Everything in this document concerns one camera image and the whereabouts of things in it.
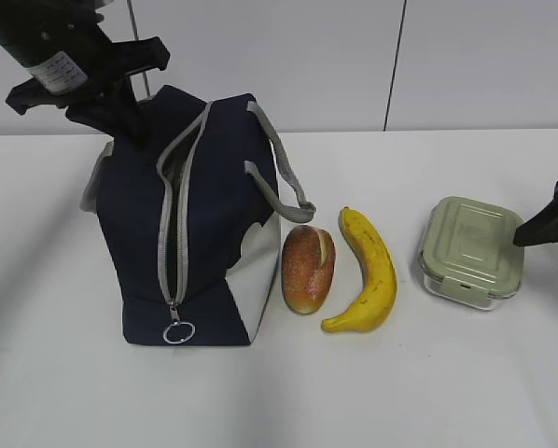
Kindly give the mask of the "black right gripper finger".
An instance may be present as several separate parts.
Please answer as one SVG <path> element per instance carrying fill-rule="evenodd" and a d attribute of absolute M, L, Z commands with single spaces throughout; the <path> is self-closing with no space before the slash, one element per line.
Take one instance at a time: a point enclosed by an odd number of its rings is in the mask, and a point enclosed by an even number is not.
<path fill-rule="evenodd" d="M 516 246 L 558 243 L 558 181 L 552 200 L 516 230 L 513 243 Z"/>

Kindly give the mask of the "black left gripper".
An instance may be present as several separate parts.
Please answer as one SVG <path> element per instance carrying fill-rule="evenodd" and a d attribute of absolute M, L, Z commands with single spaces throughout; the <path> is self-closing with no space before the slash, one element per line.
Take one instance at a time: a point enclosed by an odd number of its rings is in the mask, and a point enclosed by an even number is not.
<path fill-rule="evenodd" d="M 160 38 L 112 41 L 96 11 L 34 13 L 18 27 L 15 59 L 31 79 L 12 88 L 6 103 L 23 115 L 38 105 L 67 107 L 75 123 L 143 145 L 147 119 L 128 76 L 167 68 Z"/>

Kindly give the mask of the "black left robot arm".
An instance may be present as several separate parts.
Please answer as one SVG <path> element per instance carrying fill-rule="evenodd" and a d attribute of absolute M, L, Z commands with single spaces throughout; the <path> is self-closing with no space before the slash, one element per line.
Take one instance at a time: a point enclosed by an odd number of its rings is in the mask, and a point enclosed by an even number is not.
<path fill-rule="evenodd" d="M 23 116 L 52 105 L 76 123 L 143 144 L 150 126 L 131 78 L 165 70 L 171 54 L 157 36 L 112 41 L 100 24 L 104 1 L 0 1 L 0 47 L 30 79 L 7 104 Z"/>

